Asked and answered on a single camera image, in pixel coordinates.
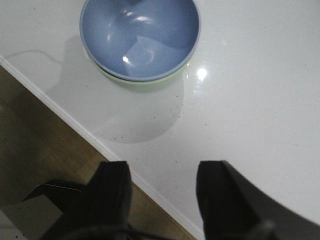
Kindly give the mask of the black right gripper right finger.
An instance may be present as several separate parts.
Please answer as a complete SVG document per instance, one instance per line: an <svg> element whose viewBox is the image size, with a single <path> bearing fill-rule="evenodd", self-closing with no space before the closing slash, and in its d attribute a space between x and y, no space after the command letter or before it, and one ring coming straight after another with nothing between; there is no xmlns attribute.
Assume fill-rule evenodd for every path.
<svg viewBox="0 0 320 240"><path fill-rule="evenodd" d="M201 161L196 197L207 240L318 240L320 226L284 207L225 160Z"/></svg>

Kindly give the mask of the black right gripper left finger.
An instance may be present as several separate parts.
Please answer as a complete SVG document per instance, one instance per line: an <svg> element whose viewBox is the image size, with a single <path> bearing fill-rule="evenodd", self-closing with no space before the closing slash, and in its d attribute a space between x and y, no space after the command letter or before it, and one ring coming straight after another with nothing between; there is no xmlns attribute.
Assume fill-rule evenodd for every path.
<svg viewBox="0 0 320 240"><path fill-rule="evenodd" d="M81 195L41 239L125 240L131 200L127 162L101 162Z"/></svg>

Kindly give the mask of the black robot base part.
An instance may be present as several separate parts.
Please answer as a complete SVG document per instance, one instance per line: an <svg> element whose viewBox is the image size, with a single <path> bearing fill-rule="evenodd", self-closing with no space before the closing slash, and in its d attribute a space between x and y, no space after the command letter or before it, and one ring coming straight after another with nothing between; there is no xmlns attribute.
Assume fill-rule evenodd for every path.
<svg viewBox="0 0 320 240"><path fill-rule="evenodd" d="M22 201L45 195L61 212L65 212L84 188L84 184L73 181L50 180L34 187Z"/></svg>

